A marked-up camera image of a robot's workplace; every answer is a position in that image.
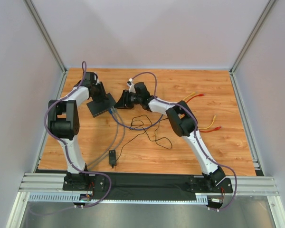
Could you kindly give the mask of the black network switch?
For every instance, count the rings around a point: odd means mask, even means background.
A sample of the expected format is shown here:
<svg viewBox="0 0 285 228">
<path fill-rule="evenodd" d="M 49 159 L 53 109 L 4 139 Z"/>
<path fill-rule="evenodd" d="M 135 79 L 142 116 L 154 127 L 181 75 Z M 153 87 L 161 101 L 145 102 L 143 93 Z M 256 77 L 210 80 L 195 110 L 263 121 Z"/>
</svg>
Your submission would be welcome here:
<svg viewBox="0 0 285 228">
<path fill-rule="evenodd" d="M 114 107 L 114 105 L 116 104 L 116 101 L 111 95 L 111 93 L 107 93 L 106 96 L 107 99 L 101 102 L 97 103 L 96 101 L 91 101 L 86 104 L 88 110 L 90 111 L 90 113 L 94 118 L 107 112 L 110 108 Z"/>
</svg>

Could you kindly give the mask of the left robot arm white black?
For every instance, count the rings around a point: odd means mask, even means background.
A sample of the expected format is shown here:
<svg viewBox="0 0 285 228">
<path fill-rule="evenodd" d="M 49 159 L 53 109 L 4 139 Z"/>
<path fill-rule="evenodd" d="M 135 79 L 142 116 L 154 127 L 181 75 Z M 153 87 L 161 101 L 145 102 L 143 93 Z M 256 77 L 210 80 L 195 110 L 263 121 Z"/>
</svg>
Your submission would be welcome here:
<svg viewBox="0 0 285 228">
<path fill-rule="evenodd" d="M 64 190 L 86 190 L 92 184 L 87 173 L 87 164 L 83 160 L 78 144 L 80 121 L 78 107 L 89 98 L 87 104 L 93 117 L 97 117 L 110 108 L 109 94 L 94 72 L 84 72 L 83 78 L 72 91 L 59 100 L 50 100 L 45 120 L 46 130 L 63 149 L 67 162 L 64 177 Z"/>
</svg>

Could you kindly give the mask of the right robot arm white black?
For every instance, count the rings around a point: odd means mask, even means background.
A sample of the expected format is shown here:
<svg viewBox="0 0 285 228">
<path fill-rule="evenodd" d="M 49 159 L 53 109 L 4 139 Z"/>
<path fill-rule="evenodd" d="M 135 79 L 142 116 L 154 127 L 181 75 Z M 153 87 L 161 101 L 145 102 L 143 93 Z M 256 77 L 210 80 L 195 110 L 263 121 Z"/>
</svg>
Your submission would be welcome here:
<svg viewBox="0 0 285 228">
<path fill-rule="evenodd" d="M 151 95 L 143 82 L 131 85 L 131 88 L 132 90 L 123 90 L 114 107 L 132 109 L 137 104 L 146 111 L 166 115 L 174 133 L 182 137 L 194 152 L 204 178 L 212 187 L 217 187 L 226 175 L 203 142 L 198 130 L 198 121 L 186 102 L 168 102 Z"/>
</svg>

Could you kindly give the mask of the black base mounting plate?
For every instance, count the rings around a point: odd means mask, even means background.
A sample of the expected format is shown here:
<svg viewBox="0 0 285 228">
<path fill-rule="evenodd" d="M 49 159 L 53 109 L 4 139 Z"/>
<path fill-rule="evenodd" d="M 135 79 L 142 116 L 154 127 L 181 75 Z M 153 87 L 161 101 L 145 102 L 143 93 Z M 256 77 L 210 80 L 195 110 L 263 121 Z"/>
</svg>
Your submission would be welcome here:
<svg viewBox="0 0 285 228">
<path fill-rule="evenodd" d="M 205 176 L 146 173 L 66 173 L 64 191 L 91 192 L 93 199 L 188 201 L 198 193 L 233 193 L 235 185 L 225 177 L 215 183 Z"/>
</svg>

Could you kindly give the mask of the aluminium front rail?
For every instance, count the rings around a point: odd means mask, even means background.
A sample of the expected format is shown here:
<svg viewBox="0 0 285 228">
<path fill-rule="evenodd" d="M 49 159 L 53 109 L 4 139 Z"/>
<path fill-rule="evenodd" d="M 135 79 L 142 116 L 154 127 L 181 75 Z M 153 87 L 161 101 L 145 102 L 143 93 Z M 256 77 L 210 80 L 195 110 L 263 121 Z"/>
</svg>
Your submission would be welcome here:
<svg viewBox="0 0 285 228">
<path fill-rule="evenodd" d="M 19 192 L 62 192 L 65 174 L 63 173 L 25 173 Z M 266 176 L 228 176 L 232 184 L 237 184 L 238 196 L 279 196 L 273 177 Z"/>
</svg>

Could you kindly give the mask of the left aluminium frame post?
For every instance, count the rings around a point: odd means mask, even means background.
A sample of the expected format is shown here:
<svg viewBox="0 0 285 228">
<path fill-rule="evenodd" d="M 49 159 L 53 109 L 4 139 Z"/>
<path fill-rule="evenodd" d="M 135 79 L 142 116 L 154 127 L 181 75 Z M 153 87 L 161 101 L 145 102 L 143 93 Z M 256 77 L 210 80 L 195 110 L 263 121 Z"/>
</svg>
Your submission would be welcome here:
<svg viewBox="0 0 285 228">
<path fill-rule="evenodd" d="M 61 69 L 62 72 L 66 72 L 67 68 L 66 68 L 65 64 L 63 63 L 63 60 L 60 57 L 52 39 L 51 39 L 43 21 L 42 21 L 41 16 L 38 13 L 36 6 L 34 5 L 34 2 L 32 0 L 24 0 L 23 2 L 26 5 L 29 13 L 31 14 L 31 17 L 33 18 L 38 30 L 40 31 L 45 43 L 47 44 L 51 54 L 53 55 L 56 63 L 58 64 L 59 68 Z"/>
</svg>

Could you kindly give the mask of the aluminium frame post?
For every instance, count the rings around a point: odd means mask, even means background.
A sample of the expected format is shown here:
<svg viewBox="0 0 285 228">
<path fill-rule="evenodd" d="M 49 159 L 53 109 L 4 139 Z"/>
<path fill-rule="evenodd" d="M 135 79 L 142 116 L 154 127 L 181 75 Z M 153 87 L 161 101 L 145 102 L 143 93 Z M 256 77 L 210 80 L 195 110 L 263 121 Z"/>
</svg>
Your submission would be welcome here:
<svg viewBox="0 0 285 228">
<path fill-rule="evenodd" d="M 248 38 L 246 39 L 240 53 L 238 54 L 234 64 L 230 68 L 229 72 L 230 74 L 234 74 L 235 71 L 238 69 L 240 63 L 242 62 L 244 56 L 248 52 L 249 48 L 253 44 L 254 40 L 256 39 L 258 33 L 260 32 L 263 24 L 265 23 L 266 19 L 268 18 L 269 14 L 271 13 L 272 9 L 276 5 L 278 1 L 277 0 L 268 0 L 264 9 L 262 10 L 259 18 L 257 19 L 253 29 L 251 30 Z"/>
<path fill-rule="evenodd" d="M 38 30 L 40 31 L 45 43 L 47 44 L 51 54 L 53 55 L 56 63 L 58 64 L 59 68 L 61 69 L 62 72 L 66 72 L 67 68 L 66 68 L 65 64 L 63 63 L 63 60 L 60 57 L 52 39 L 51 39 L 43 21 L 42 21 L 41 16 L 38 13 L 36 6 L 34 5 L 34 2 L 32 0 L 24 0 L 23 2 L 26 5 L 29 13 L 31 14 L 31 17 L 33 18 Z"/>
</svg>

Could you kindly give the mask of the right aluminium frame post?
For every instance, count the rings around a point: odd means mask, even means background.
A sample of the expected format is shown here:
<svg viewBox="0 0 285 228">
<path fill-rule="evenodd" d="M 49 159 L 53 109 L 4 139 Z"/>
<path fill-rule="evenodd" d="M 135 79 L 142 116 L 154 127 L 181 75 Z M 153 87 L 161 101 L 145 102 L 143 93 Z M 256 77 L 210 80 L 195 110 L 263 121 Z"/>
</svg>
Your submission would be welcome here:
<svg viewBox="0 0 285 228">
<path fill-rule="evenodd" d="M 249 48 L 253 44 L 254 40 L 256 39 L 258 33 L 260 32 L 263 24 L 265 23 L 266 19 L 268 18 L 269 14 L 271 13 L 272 9 L 276 5 L 278 1 L 277 0 L 268 0 L 264 9 L 262 10 L 259 18 L 257 19 L 253 29 L 251 30 L 248 38 L 246 39 L 240 53 L 238 54 L 234 64 L 230 68 L 229 72 L 230 74 L 234 74 L 235 71 L 238 69 L 240 63 L 242 62 L 244 56 L 248 52 Z"/>
</svg>

